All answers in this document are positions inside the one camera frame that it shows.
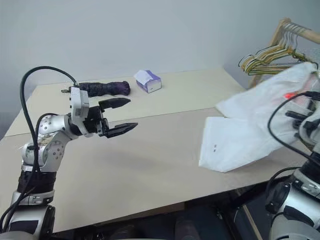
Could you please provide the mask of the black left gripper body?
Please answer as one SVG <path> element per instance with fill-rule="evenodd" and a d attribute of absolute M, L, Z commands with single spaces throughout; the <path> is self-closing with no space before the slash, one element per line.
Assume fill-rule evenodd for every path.
<path fill-rule="evenodd" d="M 90 107 L 88 115 L 83 121 L 83 124 L 90 134 L 98 134 L 100 137 L 107 137 L 109 125 L 103 113 L 105 112 L 100 106 Z"/>

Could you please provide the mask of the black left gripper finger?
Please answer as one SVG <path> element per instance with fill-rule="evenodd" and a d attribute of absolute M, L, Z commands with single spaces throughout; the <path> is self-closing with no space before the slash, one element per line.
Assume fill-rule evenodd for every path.
<path fill-rule="evenodd" d="M 98 104 L 99 104 L 99 107 L 100 107 L 101 111 L 104 112 L 105 109 L 119 108 L 119 107 L 122 107 L 122 106 L 128 104 L 129 102 L 131 102 L 131 100 L 128 99 L 128 98 L 116 97 L 116 98 L 110 98 L 110 99 L 106 99 L 106 100 L 101 100 L 101 101 L 98 102 Z"/>
<path fill-rule="evenodd" d="M 113 128 L 107 128 L 104 133 L 104 136 L 107 138 L 117 137 L 131 131 L 137 125 L 138 125 L 137 122 L 122 123 L 122 124 L 116 125 Z"/>

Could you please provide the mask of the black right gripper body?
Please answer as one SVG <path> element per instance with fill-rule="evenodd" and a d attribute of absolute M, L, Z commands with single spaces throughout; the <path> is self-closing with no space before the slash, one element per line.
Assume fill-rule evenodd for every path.
<path fill-rule="evenodd" d="M 292 127 L 296 130 L 300 127 L 301 123 L 308 117 L 308 115 L 288 110 L 285 115 L 293 119 Z"/>

